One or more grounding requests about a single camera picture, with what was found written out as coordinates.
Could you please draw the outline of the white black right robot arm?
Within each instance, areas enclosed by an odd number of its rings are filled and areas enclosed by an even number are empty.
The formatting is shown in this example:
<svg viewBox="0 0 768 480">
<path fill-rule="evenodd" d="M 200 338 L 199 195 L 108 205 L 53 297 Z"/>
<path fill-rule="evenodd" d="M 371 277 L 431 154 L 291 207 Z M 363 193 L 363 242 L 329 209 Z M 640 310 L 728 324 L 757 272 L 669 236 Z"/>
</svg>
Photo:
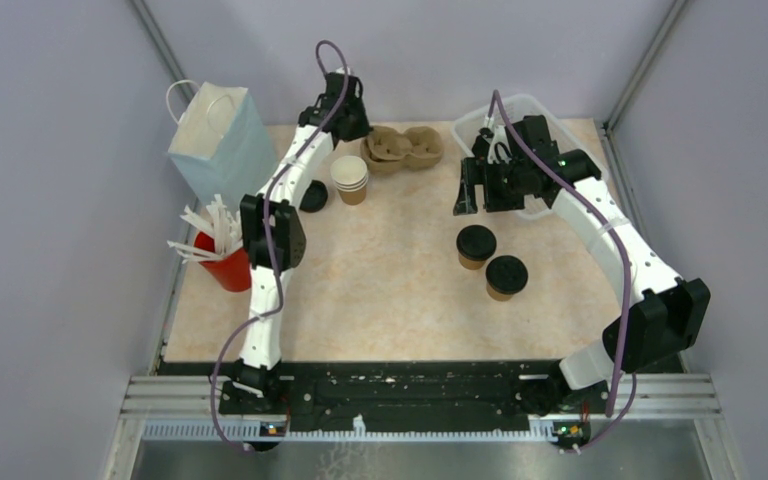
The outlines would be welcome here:
<svg viewBox="0 0 768 480">
<path fill-rule="evenodd" d="M 649 247 L 617 206 L 605 169 L 549 114 L 526 114 L 509 126 L 481 113 L 455 121 L 461 162 L 456 215 L 477 213 L 475 188 L 487 212 L 520 210 L 528 197 L 564 220 L 610 282 L 621 313 L 602 335 L 554 362 L 537 382 L 540 407 L 572 412 L 599 383 L 614 388 L 635 373 L 692 347 L 711 293 L 685 280 Z"/>
</svg>

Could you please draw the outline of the brown cardboard cup carrier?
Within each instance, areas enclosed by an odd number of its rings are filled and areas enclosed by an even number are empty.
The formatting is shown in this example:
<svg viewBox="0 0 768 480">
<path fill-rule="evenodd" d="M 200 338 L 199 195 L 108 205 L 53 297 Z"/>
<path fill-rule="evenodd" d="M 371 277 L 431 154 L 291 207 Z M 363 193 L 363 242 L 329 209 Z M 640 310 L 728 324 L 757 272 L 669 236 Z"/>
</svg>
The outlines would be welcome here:
<svg viewBox="0 0 768 480">
<path fill-rule="evenodd" d="M 369 170 L 378 175 L 432 168 L 442 160 L 444 152 L 442 136 L 428 126 L 400 132 L 376 125 L 360 143 L 361 158 Z"/>
</svg>

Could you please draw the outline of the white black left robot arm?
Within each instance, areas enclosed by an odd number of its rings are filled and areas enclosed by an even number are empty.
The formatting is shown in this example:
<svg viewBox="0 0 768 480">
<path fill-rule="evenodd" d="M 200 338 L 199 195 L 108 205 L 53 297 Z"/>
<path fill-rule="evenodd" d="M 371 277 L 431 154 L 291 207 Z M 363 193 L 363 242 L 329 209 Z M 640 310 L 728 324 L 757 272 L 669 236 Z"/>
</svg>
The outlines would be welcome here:
<svg viewBox="0 0 768 480">
<path fill-rule="evenodd" d="M 364 87 L 348 67 L 325 76 L 326 88 L 299 116 L 292 142 L 261 189 L 240 202 L 243 247 L 250 262 L 249 319 L 234 364 L 231 385 L 257 413 L 279 404 L 277 367 L 280 328 L 288 285 L 307 239 L 299 216 L 303 197 L 322 162 L 341 142 L 359 139 L 371 127 Z"/>
</svg>

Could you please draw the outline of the stack of paper cups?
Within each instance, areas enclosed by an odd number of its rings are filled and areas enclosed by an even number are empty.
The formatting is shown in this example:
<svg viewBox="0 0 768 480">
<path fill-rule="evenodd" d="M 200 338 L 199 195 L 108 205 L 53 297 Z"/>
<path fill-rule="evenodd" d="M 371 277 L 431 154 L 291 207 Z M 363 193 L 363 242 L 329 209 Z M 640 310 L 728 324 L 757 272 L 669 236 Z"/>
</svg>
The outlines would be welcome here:
<svg viewBox="0 0 768 480">
<path fill-rule="evenodd" d="M 369 171 L 366 162 L 358 156 L 342 156 L 333 161 L 330 175 L 341 200 L 351 206 L 366 199 Z"/>
</svg>

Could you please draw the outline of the stack of black lids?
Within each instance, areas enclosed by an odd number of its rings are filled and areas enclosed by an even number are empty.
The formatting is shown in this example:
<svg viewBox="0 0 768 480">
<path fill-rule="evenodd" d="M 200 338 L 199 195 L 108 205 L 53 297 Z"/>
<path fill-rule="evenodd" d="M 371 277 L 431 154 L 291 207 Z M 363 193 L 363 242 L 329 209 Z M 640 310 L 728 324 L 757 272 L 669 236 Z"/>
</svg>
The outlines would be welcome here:
<svg viewBox="0 0 768 480">
<path fill-rule="evenodd" d="M 326 185 L 320 180 L 312 180 L 302 197 L 299 209 L 305 213 L 316 213 L 327 205 L 328 200 Z"/>
</svg>

